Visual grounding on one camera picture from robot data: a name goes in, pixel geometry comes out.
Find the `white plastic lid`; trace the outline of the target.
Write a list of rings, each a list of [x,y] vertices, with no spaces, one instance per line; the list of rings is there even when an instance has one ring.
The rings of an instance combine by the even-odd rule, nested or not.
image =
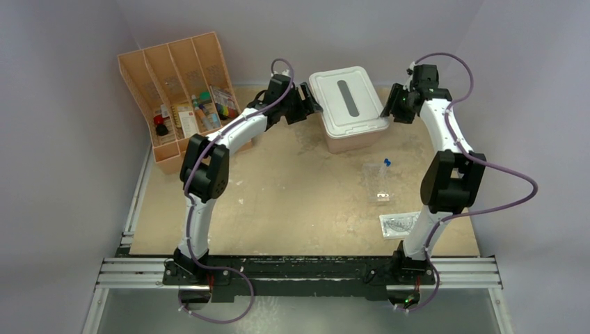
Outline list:
[[[330,138],[350,138],[389,127],[390,121],[381,117],[383,105],[365,68],[316,72],[310,75],[309,85],[322,107],[321,117]]]

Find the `white test tube rack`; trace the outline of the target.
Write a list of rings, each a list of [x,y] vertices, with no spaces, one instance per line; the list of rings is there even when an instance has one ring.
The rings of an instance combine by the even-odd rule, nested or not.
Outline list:
[[[392,193],[390,192],[388,181],[388,170],[386,174],[381,177],[379,169],[381,163],[366,163],[362,165],[362,185],[366,190],[367,201],[369,203],[381,204],[388,203],[392,200]]]

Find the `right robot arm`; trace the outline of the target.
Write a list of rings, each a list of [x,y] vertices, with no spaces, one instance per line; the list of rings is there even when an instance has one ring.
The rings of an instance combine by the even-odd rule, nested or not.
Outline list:
[[[445,229],[444,218],[458,215],[474,204],[485,171],[483,165],[472,161],[485,156],[473,152],[461,131],[453,128],[453,99],[446,88],[439,86],[438,68],[412,64],[407,73],[405,84],[392,86],[381,115],[392,116],[394,122],[403,124],[421,118],[435,154],[420,185],[423,207],[390,265],[390,273],[399,283],[433,274],[428,257]]]

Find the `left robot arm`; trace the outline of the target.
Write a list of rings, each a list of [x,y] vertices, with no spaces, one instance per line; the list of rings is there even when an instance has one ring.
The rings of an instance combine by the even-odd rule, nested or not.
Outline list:
[[[275,74],[267,89],[259,92],[234,120],[216,132],[189,139],[180,170],[186,223],[173,255],[181,277],[189,284],[203,282],[210,268],[205,261],[209,227],[214,205],[229,183],[230,157],[280,119],[291,125],[322,110],[308,83],[296,85],[286,74]]]

